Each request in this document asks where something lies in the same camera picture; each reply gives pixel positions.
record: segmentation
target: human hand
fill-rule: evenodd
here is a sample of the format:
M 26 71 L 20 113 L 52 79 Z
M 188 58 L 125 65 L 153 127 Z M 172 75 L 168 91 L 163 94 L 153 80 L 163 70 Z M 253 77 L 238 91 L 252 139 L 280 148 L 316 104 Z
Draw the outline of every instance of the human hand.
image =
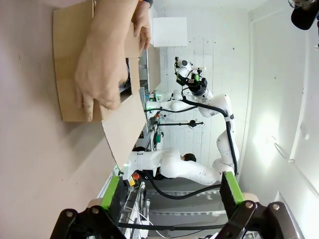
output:
M 94 99 L 111 110 L 121 104 L 119 84 L 128 78 L 124 40 L 94 32 L 88 35 L 75 72 L 77 106 L 84 107 L 87 121 L 93 119 Z
M 149 20 L 149 8 L 151 5 L 146 1 L 140 1 L 134 12 L 134 36 L 140 36 L 140 49 L 148 49 L 151 42 L 151 29 Z

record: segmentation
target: green object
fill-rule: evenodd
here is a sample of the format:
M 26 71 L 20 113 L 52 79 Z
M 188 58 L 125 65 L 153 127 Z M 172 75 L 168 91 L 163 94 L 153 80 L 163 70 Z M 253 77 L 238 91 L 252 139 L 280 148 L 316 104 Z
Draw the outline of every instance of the green object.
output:
M 111 182 L 108 186 L 108 189 L 106 190 L 106 193 L 104 194 L 104 197 L 102 198 L 102 202 L 100 205 L 105 210 L 108 210 L 110 208 L 110 205 L 111 205 L 111 202 L 114 197 L 119 181 L 120 181 L 119 176 L 113 176 L 111 179 Z
M 199 76 L 198 76 L 198 74 L 195 74 L 195 81 L 199 81 Z
M 160 143 L 160 141 L 161 141 L 161 136 L 160 136 L 160 134 L 159 134 L 159 135 L 156 135 L 155 142 L 156 142 L 156 143 Z
M 239 206 L 242 202 L 245 201 L 244 195 L 239 188 L 234 174 L 232 172 L 224 172 L 224 174 L 227 179 L 230 191 L 235 200 L 236 206 Z

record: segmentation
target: black pole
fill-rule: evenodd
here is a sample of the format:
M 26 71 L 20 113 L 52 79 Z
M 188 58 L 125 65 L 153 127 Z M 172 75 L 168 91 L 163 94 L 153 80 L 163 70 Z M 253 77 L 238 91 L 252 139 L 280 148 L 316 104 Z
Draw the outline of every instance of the black pole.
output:
M 157 125 L 167 125 L 167 126 L 172 126 L 172 125 L 189 125 L 189 123 L 157 123 Z

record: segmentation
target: white cable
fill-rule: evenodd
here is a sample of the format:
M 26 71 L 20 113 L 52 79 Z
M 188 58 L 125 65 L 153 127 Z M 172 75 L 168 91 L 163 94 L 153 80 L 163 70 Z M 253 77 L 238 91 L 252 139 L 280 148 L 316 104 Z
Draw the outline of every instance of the white cable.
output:
M 152 226 L 154 226 L 154 224 L 151 223 L 149 219 L 147 219 L 146 217 L 144 217 L 144 215 L 143 215 L 142 213 L 140 213 L 139 211 L 134 210 L 133 208 L 126 207 L 126 206 L 125 206 L 124 208 L 127 208 L 127 209 L 130 209 L 130 210 L 134 211 L 134 212 L 137 212 L 137 213 L 140 214 L 140 216 L 142 216 L 146 221 L 148 221 L 149 224 L 151 224 Z M 166 237 L 164 237 L 162 234 L 160 234 L 158 231 L 156 231 L 156 232 L 157 232 L 162 238 L 166 238 Z

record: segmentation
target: floor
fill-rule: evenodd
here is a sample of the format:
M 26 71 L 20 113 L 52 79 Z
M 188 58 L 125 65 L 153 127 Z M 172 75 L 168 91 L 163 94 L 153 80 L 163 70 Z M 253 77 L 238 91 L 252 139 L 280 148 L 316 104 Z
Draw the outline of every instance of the floor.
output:
M 112 170 L 100 123 L 61 120 L 52 13 L 78 1 L 0 0 L 0 238 L 49 238 Z

